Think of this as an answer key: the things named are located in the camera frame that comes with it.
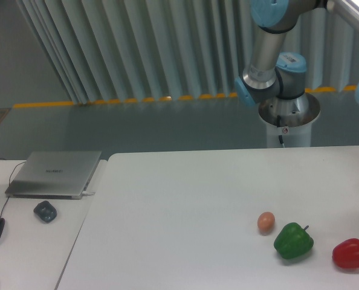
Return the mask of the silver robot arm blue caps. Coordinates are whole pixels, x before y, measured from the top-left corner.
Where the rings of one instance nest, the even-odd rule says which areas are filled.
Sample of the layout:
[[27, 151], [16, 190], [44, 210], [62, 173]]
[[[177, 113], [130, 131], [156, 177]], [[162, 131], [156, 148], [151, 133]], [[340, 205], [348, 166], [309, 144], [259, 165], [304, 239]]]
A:
[[306, 69], [289, 71], [277, 60], [300, 15], [317, 8], [338, 14], [359, 32], [359, 1], [250, 1], [251, 17], [260, 32], [249, 64], [234, 81], [242, 102], [253, 106], [273, 97], [294, 100], [303, 95]]

